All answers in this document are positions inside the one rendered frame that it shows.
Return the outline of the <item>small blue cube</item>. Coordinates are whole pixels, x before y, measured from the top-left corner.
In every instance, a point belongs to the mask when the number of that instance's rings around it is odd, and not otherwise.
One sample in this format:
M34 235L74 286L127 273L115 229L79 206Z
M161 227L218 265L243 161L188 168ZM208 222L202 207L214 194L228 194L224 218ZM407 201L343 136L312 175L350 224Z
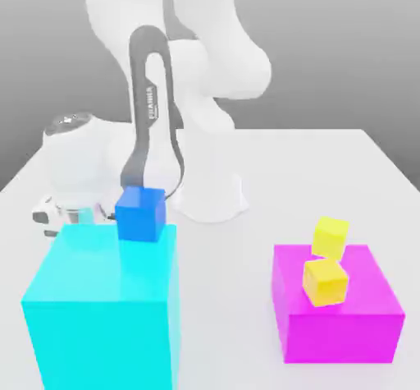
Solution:
M127 186L116 202L115 217L120 240L158 241L166 225L165 191Z

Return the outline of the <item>small golden yellow cube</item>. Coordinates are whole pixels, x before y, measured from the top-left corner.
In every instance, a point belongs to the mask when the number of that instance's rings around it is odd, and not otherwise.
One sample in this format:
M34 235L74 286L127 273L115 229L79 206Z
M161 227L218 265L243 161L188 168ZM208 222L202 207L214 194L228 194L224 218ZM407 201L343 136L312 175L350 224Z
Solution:
M314 259L304 263L302 286L315 307L337 305L345 301L349 276L333 259Z

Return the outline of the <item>small lemon yellow cube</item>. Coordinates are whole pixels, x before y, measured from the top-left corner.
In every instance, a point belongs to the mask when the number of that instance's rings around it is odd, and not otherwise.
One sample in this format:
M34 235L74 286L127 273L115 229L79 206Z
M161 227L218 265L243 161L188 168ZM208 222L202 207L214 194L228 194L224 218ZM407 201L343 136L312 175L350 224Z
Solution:
M340 261L345 252L349 222L322 216L313 234L312 254Z

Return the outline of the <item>large cyan box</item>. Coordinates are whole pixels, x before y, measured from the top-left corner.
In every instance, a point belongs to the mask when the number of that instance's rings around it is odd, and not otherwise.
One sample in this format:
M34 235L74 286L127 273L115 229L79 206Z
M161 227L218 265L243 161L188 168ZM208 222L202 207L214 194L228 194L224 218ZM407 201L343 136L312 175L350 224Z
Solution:
M64 226L21 301L44 390L178 390L176 244Z

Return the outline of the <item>large magenta box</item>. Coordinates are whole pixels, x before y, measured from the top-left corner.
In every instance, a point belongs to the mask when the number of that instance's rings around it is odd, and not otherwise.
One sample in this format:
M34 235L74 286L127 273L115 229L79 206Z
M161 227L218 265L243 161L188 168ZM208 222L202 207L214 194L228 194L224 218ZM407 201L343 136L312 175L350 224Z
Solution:
M272 302L286 363L390 363L405 312L367 245L348 245L345 302L315 307L302 286L310 245L275 245Z

